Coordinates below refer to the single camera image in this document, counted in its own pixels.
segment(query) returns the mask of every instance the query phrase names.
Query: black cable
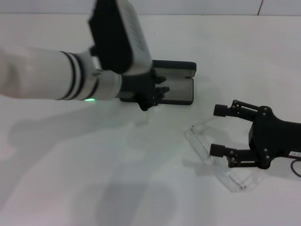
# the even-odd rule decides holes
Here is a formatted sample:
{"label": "black cable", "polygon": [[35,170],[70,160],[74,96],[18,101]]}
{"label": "black cable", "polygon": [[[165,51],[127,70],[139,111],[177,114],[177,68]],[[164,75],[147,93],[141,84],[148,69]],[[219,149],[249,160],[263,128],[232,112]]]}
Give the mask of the black cable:
{"label": "black cable", "polygon": [[295,175],[297,175],[298,177],[301,178],[301,174],[297,173],[297,172],[295,171],[295,169],[293,168],[293,164],[294,164],[295,162],[298,162],[298,161],[301,161],[301,160],[296,159],[296,160],[294,160],[294,161],[291,162],[291,169],[292,169],[292,171],[293,171],[293,173],[294,173]]}

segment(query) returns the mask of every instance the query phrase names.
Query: clear plastic container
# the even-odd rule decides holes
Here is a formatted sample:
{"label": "clear plastic container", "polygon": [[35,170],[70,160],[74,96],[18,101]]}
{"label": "clear plastic container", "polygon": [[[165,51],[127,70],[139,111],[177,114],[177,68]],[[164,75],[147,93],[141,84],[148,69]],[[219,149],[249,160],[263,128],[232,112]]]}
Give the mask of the clear plastic container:
{"label": "clear plastic container", "polygon": [[225,142],[225,136],[221,136],[221,131],[215,128],[215,125],[221,123],[220,120],[225,120],[225,118],[213,117],[205,122],[192,125],[186,131],[185,136],[201,160],[206,165],[212,167],[216,178],[229,191],[242,192],[254,189],[264,178],[262,173],[263,170],[258,168],[229,168],[226,157],[219,158],[209,154],[212,143],[227,145],[219,143],[218,138],[212,138],[223,137],[223,139],[220,139],[220,142]]}

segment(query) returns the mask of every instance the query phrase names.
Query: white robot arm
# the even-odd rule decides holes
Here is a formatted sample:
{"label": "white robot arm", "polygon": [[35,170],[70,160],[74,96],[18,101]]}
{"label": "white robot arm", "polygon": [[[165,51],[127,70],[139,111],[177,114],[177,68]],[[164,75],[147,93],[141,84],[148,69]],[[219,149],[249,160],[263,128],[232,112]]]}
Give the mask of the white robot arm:
{"label": "white robot arm", "polygon": [[133,98],[142,110],[169,88],[152,59],[134,7],[127,0],[97,0],[89,20],[95,45],[84,53],[28,47],[0,48],[0,94],[14,98],[106,100]]}

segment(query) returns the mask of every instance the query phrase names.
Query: white tabletop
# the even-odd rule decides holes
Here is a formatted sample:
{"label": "white tabletop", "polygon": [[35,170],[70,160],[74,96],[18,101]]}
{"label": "white tabletop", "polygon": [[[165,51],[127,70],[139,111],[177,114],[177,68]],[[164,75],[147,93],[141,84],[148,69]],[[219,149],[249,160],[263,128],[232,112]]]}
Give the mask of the white tabletop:
{"label": "white tabletop", "polygon": [[[83,51],[87,18],[0,15],[0,43]],[[144,113],[117,99],[0,97],[0,226],[298,224],[301,179],[290,159],[274,160],[255,190],[230,193],[183,132],[233,99],[301,122],[301,17],[140,20],[153,59],[197,63],[193,105]],[[228,122],[228,138],[247,146],[250,124]]]}

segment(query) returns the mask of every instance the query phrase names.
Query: black stripe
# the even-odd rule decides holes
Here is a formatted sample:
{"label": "black stripe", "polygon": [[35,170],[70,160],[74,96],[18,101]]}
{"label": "black stripe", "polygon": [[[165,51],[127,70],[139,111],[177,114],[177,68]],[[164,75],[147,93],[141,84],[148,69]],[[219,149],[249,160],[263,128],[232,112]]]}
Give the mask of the black stripe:
{"label": "black stripe", "polygon": [[69,59],[70,64],[71,64],[71,68],[72,68],[72,80],[71,80],[71,85],[70,88],[68,90],[68,92],[66,93],[66,95],[64,95],[62,98],[57,99],[57,100],[64,100],[65,98],[67,98],[73,91],[74,85],[75,85],[75,66],[74,66],[74,62],[71,59],[71,57],[68,55],[68,53],[61,51],[62,53],[64,53],[66,55],[66,57]]}
{"label": "black stripe", "polygon": [[74,58],[77,60],[77,62],[79,64],[79,70],[80,70],[80,72],[79,72],[80,80],[79,80],[78,90],[75,92],[75,94],[72,97],[68,98],[68,100],[72,100],[72,99],[75,99],[78,96],[78,94],[80,94],[81,90],[83,89],[84,84],[85,84],[85,76],[84,76],[84,67],[83,67],[83,64],[81,63],[80,57],[73,53],[69,53],[69,54],[74,56]]}
{"label": "black stripe", "polygon": [[94,93],[96,92],[96,90],[98,88],[98,82],[99,82],[99,80],[97,79],[95,85],[93,86],[91,93],[85,99],[82,99],[82,100],[90,99],[94,95]]}

